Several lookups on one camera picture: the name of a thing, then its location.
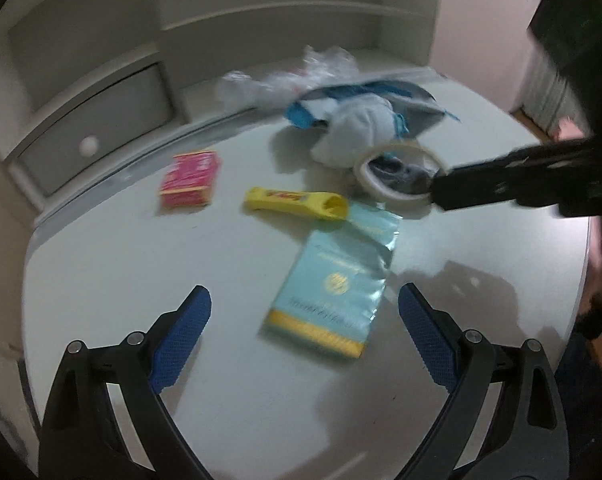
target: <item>teal packet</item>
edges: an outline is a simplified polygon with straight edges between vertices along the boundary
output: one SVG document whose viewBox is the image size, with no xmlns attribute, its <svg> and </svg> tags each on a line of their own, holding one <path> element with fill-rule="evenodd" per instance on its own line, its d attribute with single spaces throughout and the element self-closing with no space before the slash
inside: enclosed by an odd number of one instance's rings
<svg viewBox="0 0 602 480">
<path fill-rule="evenodd" d="M 401 217 L 350 202 L 347 220 L 318 220 L 266 324 L 358 358 L 385 288 Z"/>
</svg>

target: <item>blue gripper pad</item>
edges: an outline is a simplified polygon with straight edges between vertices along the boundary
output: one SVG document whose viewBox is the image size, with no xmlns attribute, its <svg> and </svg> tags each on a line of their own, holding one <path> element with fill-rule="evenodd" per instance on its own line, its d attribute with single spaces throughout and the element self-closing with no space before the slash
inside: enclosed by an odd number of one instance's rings
<svg viewBox="0 0 602 480">
<path fill-rule="evenodd" d="M 152 357 L 152 373 L 148 380 L 157 394 L 177 381 L 207 320 L 210 319 L 210 293 L 201 287 L 198 293 L 190 294 L 181 307 L 185 307 L 183 313 L 159 343 Z"/>
<path fill-rule="evenodd" d="M 412 283 L 399 291 L 399 315 L 425 363 L 432 380 L 445 386 L 448 393 L 456 387 L 456 355 L 433 319 L 436 312 L 417 297 Z"/>
</svg>

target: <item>pink and yellow box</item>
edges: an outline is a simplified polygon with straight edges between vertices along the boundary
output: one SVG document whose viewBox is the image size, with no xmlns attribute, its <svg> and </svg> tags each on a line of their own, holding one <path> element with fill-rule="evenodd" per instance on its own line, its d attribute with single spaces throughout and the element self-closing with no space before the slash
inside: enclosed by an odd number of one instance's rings
<svg viewBox="0 0 602 480">
<path fill-rule="evenodd" d="M 172 166 L 161 183 L 161 204 L 165 207 L 208 204 L 221 165 L 217 153 L 182 153 L 172 159 Z"/>
</svg>

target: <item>drawer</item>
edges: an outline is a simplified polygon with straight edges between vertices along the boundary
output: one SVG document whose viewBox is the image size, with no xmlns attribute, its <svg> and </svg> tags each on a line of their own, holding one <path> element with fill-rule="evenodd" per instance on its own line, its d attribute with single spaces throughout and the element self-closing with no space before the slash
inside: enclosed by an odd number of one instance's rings
<svg viewBox="0 0 602 480">
<path fill-rule="evenodd" d="M 173 117 L 159 67 L 152 65 L 78 105 L 18 160 L 49 196 L 93 162 Z"/>
</svg>

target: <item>white round knob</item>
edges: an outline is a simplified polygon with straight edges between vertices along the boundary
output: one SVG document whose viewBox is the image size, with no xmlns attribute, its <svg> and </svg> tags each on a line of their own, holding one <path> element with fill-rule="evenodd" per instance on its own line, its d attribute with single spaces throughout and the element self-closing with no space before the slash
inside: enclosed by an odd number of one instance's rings
<svg viewBox="0 0 602 480">
<path fill-rule="evenodd" d="M 89 158 L 94 155 L 99 149 L 99 139 L 93 136 L 86 137 L 79 142 L 79 153 L 85 158 Z"/>
</svg>

